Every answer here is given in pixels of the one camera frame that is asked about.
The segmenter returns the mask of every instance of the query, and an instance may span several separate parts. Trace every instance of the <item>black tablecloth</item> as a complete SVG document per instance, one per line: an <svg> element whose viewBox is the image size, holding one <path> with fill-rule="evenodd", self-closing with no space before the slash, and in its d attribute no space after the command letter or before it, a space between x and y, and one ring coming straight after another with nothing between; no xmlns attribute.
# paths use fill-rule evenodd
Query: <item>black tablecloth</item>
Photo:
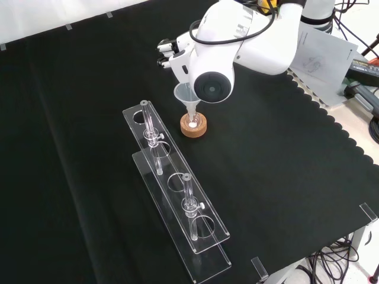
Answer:
<svg viewBox="0 0 379 284"><path fill-rule="evenodd" d="M133 163L122 110L150 100L231 238L232 268L209 283L255 283L379 213L379 169L286 74L235 66L224 103L200 103L204 137L180 132L177 81L156 45L214 1L151 0L7 44L0 53L4 283L189 283Z"/></svg>

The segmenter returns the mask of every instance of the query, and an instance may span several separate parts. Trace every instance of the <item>acrylic stand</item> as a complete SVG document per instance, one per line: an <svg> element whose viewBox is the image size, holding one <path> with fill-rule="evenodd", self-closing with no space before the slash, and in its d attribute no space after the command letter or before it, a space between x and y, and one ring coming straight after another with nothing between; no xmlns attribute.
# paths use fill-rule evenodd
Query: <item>acrylic stand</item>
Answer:
<svg viewBox="0 0 379 284"><path fill-rule="evenodd" d="M141 101L123 114L141 148L134 162L192 281L228 269L232 264L220 243L229 232L153 105Z"/></svg>

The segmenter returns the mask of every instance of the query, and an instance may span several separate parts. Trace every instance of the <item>metal bracket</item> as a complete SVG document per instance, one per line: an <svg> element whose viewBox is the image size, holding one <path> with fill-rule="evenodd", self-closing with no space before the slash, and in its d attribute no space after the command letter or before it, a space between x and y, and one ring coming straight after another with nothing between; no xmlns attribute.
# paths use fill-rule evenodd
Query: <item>metal bracket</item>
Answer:
<svg viewBox="0 0 379 284"><path fill-rule="evenodd" d="M365 203L361 204L359 207L361 207L361 209L363 210L363 212L366 213L366 215L370 218L371 222L369 224L372 224L373 222L375 222L376 220L378 220L378 217L376 216L376 214L374 213L373 210L371 210L371 208Z"/></svg>
<svg viewBox="0 0 379 284"><path fill-rule="evenodd" d="M261 263L261 261L259 260L259 257L254 257L251 262L253 263L254 267L255 267L255 270L258 272L259 274L259 277L261 277L261 281L260 282L264 282L265 280L267 280L268 278L268 273L265 269L265 267L263 266L263 264Z"/></svg>

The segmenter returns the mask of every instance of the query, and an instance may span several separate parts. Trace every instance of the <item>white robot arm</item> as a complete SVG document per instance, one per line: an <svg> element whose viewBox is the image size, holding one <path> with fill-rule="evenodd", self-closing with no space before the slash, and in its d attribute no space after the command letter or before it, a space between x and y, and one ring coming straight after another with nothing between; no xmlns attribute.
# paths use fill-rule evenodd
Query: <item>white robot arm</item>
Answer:
<svg viewBox="0 0 379 284"><path fill-rule="evenodd" d="M162 65L171 67L181 83L189 82L202 101L221 102L233 91L233 62L269 75L288 69L296 53L305 3L282 0L274 20L241 3L222 0L208 9L192 38L189 33L177 38L178 53L173 54L173 42L158 45L158 50L169 57Z"/></svg>

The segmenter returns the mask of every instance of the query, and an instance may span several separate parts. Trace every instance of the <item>paper sheet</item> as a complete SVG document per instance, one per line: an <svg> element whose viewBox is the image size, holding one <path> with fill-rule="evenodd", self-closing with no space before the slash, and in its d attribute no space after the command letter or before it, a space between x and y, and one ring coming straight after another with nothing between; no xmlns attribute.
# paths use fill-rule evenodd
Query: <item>paper sheet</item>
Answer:
<svg viewBox="0 0 379 284"><path fill-rule="evenodd" d="M345 101L341 83L358 46L300 23L290 68L327 105Z"/></svg>

